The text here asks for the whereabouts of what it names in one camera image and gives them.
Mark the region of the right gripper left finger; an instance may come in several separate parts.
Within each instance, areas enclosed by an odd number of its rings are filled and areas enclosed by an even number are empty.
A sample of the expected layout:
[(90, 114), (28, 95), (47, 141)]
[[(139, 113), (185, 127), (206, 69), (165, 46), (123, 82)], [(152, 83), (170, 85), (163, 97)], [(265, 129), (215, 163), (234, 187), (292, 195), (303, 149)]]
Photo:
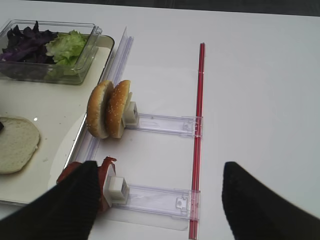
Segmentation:
[(2, 240), (86, 240), (100, 208), (98, 166), (86, 161), (45, 194), (0, 221)]

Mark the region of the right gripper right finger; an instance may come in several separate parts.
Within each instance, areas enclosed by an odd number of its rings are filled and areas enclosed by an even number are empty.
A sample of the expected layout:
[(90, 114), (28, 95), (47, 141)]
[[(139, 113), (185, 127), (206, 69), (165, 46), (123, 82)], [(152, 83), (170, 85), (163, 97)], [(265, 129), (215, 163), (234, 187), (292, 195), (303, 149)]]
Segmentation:
[(320, 220), (287, 201), (242, 168), (224, 164), (221, 193), (236, 240), (318, 240)]

